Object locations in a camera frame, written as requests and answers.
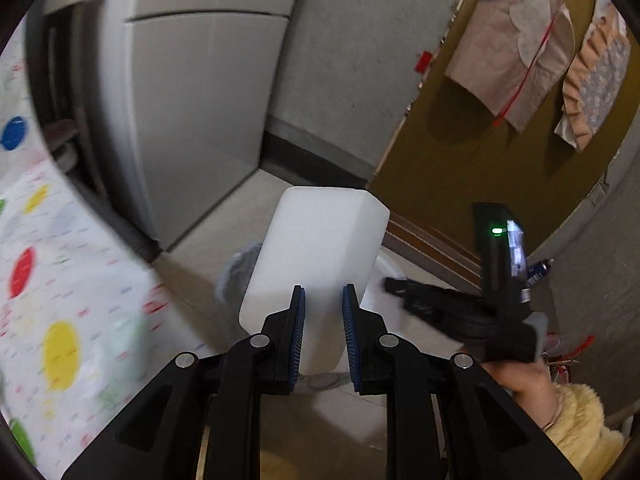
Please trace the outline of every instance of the human hand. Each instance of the human hand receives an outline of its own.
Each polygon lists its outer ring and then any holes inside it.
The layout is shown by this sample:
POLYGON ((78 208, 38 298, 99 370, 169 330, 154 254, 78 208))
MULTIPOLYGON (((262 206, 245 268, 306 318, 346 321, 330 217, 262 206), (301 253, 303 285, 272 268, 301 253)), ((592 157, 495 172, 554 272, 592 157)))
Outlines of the human hand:
POLYGON ((500 386, 513 390, 513 400, 540 428, 553 420, 559 399, 544 360, 535 363, 496 361, 484 363, 482 368, 500 386))

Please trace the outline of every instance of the silver bolt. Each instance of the silver bolt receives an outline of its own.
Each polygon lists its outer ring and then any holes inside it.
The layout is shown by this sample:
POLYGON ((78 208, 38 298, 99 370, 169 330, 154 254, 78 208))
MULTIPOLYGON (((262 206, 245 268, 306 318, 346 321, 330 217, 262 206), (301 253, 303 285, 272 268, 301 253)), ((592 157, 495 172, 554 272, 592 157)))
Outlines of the silver bolt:
POLYGON ((460 368, 471 368, 474 360, 466 354, 458 354, 453 358, 453 362, 460 368))
POLYGON ((251 343, 251 346, 254 348, 262 348, 263 346, 267 346, 269 344, 269 341, 271 341, 269 339, 269 336, 266 336, 264 334, 256 334, 251 338, 251 341, 249 341, 249 343, 251 343))
POLYGON ((184 354, 180 354, 177 358, 175 358, 175 365, 178 368, 189 368, 192 364, 194 364, 195 361, 196 358, 193 355, 187 354, 187 352, 185 352, 184 354))
POLYGON ((385 334, 380 336, 380 344, 387 348, 393 348, 394 346, 398 346, 398 338, 393 334, 385 334))

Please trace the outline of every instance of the blue can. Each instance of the blue can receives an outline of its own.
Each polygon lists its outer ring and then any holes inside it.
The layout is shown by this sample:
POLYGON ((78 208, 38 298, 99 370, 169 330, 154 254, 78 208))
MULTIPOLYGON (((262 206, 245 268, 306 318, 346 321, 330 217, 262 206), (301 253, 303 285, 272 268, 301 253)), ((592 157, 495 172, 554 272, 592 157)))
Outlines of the blue can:
POLYGON ((527 269, 527 286, 531 286, 534 283, 539 282, 542 278, 548 275, 553 264, 553 260, 540 260, 527 269))

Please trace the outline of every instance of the concrete wall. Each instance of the concrete wall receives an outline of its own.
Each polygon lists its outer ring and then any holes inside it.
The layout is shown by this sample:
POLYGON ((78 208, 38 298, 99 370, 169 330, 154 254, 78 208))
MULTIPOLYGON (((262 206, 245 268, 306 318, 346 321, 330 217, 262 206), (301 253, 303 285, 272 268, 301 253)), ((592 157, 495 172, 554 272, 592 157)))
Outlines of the concrete wall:
POLYGON ((458 0, 297 0, 267 130, 370 177, 458 0))

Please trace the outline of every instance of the device screen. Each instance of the device screen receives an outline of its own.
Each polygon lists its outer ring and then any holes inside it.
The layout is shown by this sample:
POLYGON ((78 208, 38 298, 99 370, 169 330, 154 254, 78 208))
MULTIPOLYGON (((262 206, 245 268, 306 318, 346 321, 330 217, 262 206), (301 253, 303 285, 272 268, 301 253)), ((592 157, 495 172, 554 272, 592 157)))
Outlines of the device screen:
POLYGON ((511 255, 511 275, 524 277, 527 272, 527 260, 524 254, 524 233, 513 220, 507 220, 507 236, 511 255))

